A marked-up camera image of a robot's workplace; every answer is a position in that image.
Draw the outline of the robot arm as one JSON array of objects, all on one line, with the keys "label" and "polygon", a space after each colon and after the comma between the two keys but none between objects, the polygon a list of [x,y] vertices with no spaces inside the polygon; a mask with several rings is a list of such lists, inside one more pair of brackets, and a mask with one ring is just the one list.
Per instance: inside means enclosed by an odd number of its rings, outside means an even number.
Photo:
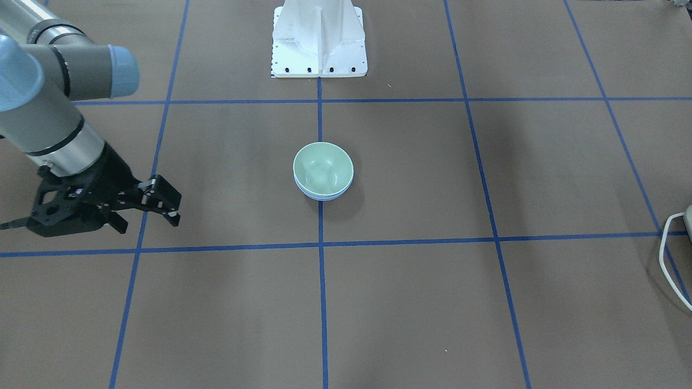
[{"label": "robot arm", "polygon": [[2,1],[2,138],[38,165],[31,213],[2,224],[42,237],[123,234],[121,210],[180,222],[181,193],[160,175],[138,180],[76,108],[87,99],[133,95],[140,69],[122,47],[94,43],[35,1]]}]

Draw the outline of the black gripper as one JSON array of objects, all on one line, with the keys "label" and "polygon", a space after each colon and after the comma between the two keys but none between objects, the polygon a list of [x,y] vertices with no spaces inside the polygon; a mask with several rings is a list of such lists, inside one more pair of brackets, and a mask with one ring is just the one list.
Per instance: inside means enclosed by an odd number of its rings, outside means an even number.
[{"label": "black gripper", "polygon": [[[43,165],[37,174],[42,177],[45,170],[52,172],[49,166]],[[181,193],[161,175],[153,175],[144,182],[136,179],[128,164],[109,144],[105,144],[93,165],[72,176],[93,180],[88,202],[102,210],[106,223],[119,234],[126,234],[129,227],[129,222],[118,213],[119,210],[155,212],[173,227],[180,223]]]}]

